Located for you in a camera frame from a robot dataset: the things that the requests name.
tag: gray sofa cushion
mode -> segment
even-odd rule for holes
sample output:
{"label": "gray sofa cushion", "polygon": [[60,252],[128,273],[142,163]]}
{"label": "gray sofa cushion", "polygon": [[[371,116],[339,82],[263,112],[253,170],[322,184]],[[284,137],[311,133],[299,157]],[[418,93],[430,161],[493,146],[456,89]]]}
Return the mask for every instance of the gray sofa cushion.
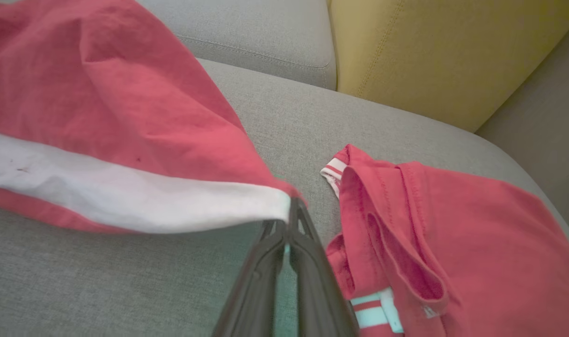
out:
{"label": "gray sofa cushion", "polygon": [[326,0],[137,0],[199,58],[336,88]]}
{"label": "gray sofa cushion", "polygon": [[[380,104],[201,61],[277,176],[299,188],[324,244],[340,230],[338,202],[319,175],[353,143],[374,158],[511,182],[540,196],[503,151],[471,133]],[[0,333],[207,336],[257,224],[181,235],[96,235],[0,209]],[[278,283],[276,330],[295,335],[295,277]]]}

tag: red fabric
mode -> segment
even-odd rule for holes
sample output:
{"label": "red fabric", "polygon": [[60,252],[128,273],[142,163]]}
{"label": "red fabric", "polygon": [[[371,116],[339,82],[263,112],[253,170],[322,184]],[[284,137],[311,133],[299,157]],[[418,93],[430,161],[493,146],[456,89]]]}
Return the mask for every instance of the red fabric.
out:
{"label": "red fabric", "polygon": [[343,230],[327,255],[347,299],[391,286],[408,336],[569,336],[569,243],[537,197],[352,145],[336,158]]}
{"label": "red fabric", "polygon": [[[0,134],[158,175],[298,195],[272,176],[192,53],[135,0],[0,4]],[[0,206],[33,199],[7,190]],[[44,204],[17,210],[103,228]]]}
{"label": "red fabric", "polygon": [[[380,300],[367,301],[353,306],[353,311],[361,311],[364,309],[381,308]],[[400,333],[393,333],[389,324],[380,324],[360,330],[361,337],[399,337]]]}

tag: black tool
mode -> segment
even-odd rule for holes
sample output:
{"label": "black tool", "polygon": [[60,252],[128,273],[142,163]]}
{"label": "black tool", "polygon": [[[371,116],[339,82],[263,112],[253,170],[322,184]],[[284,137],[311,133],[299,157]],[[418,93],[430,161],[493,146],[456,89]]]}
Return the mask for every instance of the black tool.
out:
{"label": "black tool", "polygon": [[316,228],[299,198],[291,199],[289,224],[266,220],[214,328],[214,337],[270,337],[276,278],[285,246],[297,273],[299,336],[355,337],[357,321],[343,298]]}

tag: cushion seam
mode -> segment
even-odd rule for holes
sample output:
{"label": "cushion seam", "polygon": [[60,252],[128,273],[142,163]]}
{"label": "cushion seam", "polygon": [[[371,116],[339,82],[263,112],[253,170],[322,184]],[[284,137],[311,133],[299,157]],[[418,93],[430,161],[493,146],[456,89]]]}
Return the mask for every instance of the cushion seam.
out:
{"label": "cushion seam", "polygon": [[257,51],[249,51],[249,50],[244,49],[244,48],[234,47],[234,46],[227,45],[227,44],[221,44],[221,43],[214,42],[214,41],[201,40],[201,39],[192,38],[192,37],[188,37],[188,36],[182,36],[180,34],[175,34],[175,36],[178,37],[180,40],[187,40],[187,41],[191,41],[191,42],[198,43],[198,44],[205,44],[205,45],[209,45],[211,47],[217,48],[217,49],[230,49],[231,51],[234,51],[236,53],[244,53],[244,54],[248,54],[250,56],[254,56],[257,58],[269,60],[271,62],[289,64],[289,65],[297,67],[297,68],[305,68],[308,70],[322,70],[324,68],[327,68],[332,62],[332,56],[331,56],[328,63],[326,63],[324,66],[307,66],[304,64],[297,64],[297,63],[291,62],[290,60],[286,60],[286,59],[278,59],[274,56],[265,55],[265,54],[259,53]]}
{"label": "cushion seam", "polygon": [[372,62],[370,62],[370,65],[368,66],[368,70],[366,71],[364,79],[362,80],[361,84],[357,88],[357,95],[356,95],[357,97],[363,98],[362,95],[364,93],[364,89],[366,87],[366,84],[368,83],[368,80],[370,79],[370,75],[372,74],[372,70],[374,69],[374,67],[376,66],[376,63],[380,59],[380,54],[382,54],[382,50],[384,49],[384,45],[387,44],[389,35],[391,34],[392,27],[395,25],[395,23],[399,17],[399,13],[402,12],[404,4],[405,4],[405,0],[400,0],[399,4],[395,8],[395,12],[393,13],[393,17],[392,17],[391,21],[389,22],[389,25],[387,26],[387,29],[385,30],[384,34],[382,35],[382,38],[380,39],[378,46],[376,47],[376,55],[374,55]]}

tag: red cloth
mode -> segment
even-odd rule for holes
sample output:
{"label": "red cloth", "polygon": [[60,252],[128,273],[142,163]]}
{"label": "red cloth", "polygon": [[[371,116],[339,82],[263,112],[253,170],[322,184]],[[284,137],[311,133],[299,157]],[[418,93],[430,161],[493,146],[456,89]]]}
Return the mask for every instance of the red cloth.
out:
{"label": "red cloth", "polygon": [[[569,336],[569,243],[536,196],[352,145],[335,158],[342,232],[327,255],[347,299],[391,286],[407,336]],[[378,329],[392,333],[362,335]]]}
{"label": "red cloth", "polygon": [[[287,218],[286,195],[297,195],[272,176],[192,53],[134,0],[0,4],[0,149],[6,146],[41,153],[33,160],[0,151],[0,207],[79,230],[173,233]],[[88,166],[69,167],[74,158]],[[118,178],[145,188],[123,192],[111,186]],[[193,186],[193,201],[206,196],[203,207],[170,208],[181,200],[182,191],[171,190],[178,184]],[[255,200],[269,195],[283,205],[261,214],[250,190],[258,191]],[[233,202],[216,205],[229,193]],[[166,200],[152,205],[155,196]],[[92,204],[101,198],[116,207]]]}

